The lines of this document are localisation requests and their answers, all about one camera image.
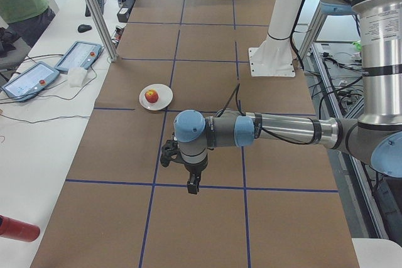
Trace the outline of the far teach pendant tablet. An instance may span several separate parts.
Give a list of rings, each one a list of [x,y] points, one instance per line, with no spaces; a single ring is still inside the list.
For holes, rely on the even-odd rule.
[[[54,68],[67,73],[71,68],[82,67],[87,70],[97,60],[102,46],[97,43],[76,41],[61,57]]]

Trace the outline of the white foam block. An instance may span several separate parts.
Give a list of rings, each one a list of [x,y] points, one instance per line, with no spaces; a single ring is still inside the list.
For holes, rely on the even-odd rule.
[[[82,87],[87,76],[87,70],[83,67],[70,68],[67,73],[68,84],[70,87]]]

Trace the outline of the red yellow apple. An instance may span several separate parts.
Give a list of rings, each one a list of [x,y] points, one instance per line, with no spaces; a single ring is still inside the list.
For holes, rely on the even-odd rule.
[[[149,89],[144,93],[145,100],[150,104],[155,104],[159,100],[159,95],[155,89]]]

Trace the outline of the red cylinder bottle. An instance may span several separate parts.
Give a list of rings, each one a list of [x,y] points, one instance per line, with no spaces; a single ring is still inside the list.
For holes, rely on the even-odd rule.
[[[13,218],[1,216],[1,237],[22,242],[33,242],[40,235],[40,228]]]

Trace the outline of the person in green shirt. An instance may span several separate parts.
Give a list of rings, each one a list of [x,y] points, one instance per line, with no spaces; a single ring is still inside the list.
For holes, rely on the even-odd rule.
[[[1,0],[1,17],[32,48],[55,13],[48,0]]]

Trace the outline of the aluminium frame post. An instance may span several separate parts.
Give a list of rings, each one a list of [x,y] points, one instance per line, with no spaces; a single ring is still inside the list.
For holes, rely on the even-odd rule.
[[[89,7],[89,11],[94,21],[97,32],[103,42],[104,48],[106,49],[109,59],[111,62],[115,62],[117,59],[117,52],[112,43],[111,37],[109,36],[109,31],[107,29],[106,22],[104,21],[101,9],[96,0],[85,0]]]

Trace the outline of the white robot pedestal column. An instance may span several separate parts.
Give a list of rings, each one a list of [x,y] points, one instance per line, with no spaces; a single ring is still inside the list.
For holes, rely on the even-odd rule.
[[[294,77],[292,32],[303,0],[276,0],[266,39],[249,49],[253,77]]]

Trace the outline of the near teach pendant tablet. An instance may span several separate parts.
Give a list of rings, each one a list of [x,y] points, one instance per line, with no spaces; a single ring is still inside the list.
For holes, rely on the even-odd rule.
[[[56,80],[60,72],[46,64],[38,62],[25,72],[3,85],[1,89],[17,102],[24,102],[37,96],[44,88]]]

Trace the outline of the black computer mouse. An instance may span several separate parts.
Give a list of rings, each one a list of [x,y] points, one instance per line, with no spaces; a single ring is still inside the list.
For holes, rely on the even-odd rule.
[[[90,31],[92,29],[91,25],[89,24],[80,24],[77,28],[77,31],[79,33],[85,33],[87,31]]]

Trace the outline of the teach pendant tablet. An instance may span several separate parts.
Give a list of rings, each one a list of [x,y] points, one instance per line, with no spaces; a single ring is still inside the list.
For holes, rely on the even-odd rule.
[[[46,64],[38,62],[25,72],[3,85],[1,89],[17,102],[24,102],[37,96],[44,88],[56,80],[60,72]]]
[[[97,43],[76,41],[61,57],[54,68],[67,73],[71,68],[82,67],[87,70],[97,60],[102,46]]]

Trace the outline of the white round plate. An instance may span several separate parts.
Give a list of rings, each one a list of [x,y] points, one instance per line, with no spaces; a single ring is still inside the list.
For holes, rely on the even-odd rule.
[[[148,110],[157,111],[167,107],[173,100],[170,87],[156,83],[142,89],[139,94],[139,103]]]

